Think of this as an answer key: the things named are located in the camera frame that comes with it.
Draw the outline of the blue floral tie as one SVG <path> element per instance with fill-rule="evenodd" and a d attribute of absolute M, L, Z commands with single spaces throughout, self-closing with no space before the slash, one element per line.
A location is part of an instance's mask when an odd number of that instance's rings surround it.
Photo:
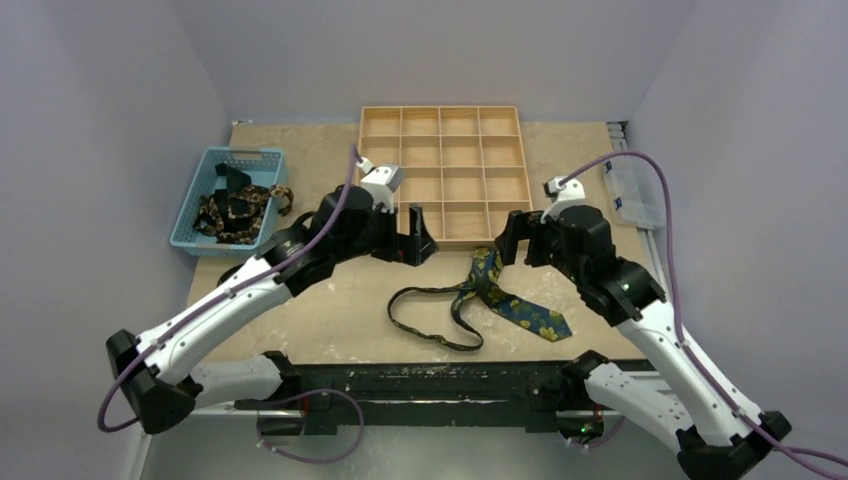
<path fill-rule="evenodd" d="M 573 331 L 562 313 L 504 290 L 499 285 L 503 269 L 504 263 L 497 249 L 478 247 L 473 252 L 469 272 L 462 282 L 446 287 L 404 287 L 395 292 L 388 300 L 386 306 L 388 319 L 398 329 L 419 339 L 436 343 L 456 352 L 475 352 L 484 345 L 484 337 L 463 318 L 462 311 L 467 302 L 478 299 L 497 316 L 549 342 L 562 341 L 573 335 Z M 454 299 L 449 307 L 450 318 L 456 326 L 475 336 L 477 342 L 474 344 L 453 342 L 441 334 L 428 334 L 400 322 L 395 316 L 393 308 L 402 296 L 412 293 L 425 295 L 452 294 Z"/>

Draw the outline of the wooden compartment tray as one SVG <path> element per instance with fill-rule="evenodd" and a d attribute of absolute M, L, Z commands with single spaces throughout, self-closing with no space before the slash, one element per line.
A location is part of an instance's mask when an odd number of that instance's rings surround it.
<path fill-rule="evenodd" d="M 507 105 L 365 106 L 358 147 L 405 178 L 398 224 L 418 204 L 445 250 L 493 242 L 513 210 L 533 207 L 518 110 Z"/>

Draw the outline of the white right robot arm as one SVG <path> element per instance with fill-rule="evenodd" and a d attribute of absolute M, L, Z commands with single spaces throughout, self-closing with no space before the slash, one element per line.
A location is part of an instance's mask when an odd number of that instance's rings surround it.
<path fill-rule="evenodd" d="M 611 226 L 588 205 L 554 216 L 514 210 L 495 244 L 510 265 L 527 241 L 524 260 L 569 279 L 584 304 L 645 356 L 671 393 L 632 379 L 595 351 L 564 369 L 561 392 L 576 407 L 591 401 L 617 411 L 671 450 L 690 479 L 740 479 L 791 431 L 779 411 L 764 411 L 742 394 L 700 346 L 675 325 L 675 308 L 653 275 L 619 256 Z"/>

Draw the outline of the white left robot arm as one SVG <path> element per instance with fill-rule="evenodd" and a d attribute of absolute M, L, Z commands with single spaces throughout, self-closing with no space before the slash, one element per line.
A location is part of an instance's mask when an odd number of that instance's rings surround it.
<path fill-rule="evenodd" d="M 113 333 L 105 348 L 114 383 L 98 411 L 99 429 L 115 430 L 105 414 L 117 392 L 135 415 L 120 429 L 138 423 L 158 434 L 178 425 L 211 391 L 192 376 L 200 361 L 257 317 L 330 278 L 338 264 L 362 256 L 425 263 L 439 246 L 422 207 L 409 206 L 408 233 L 398 231 L 396 217 L 366 189 L 340 185 L 181 313 L 141 334 Z"/>

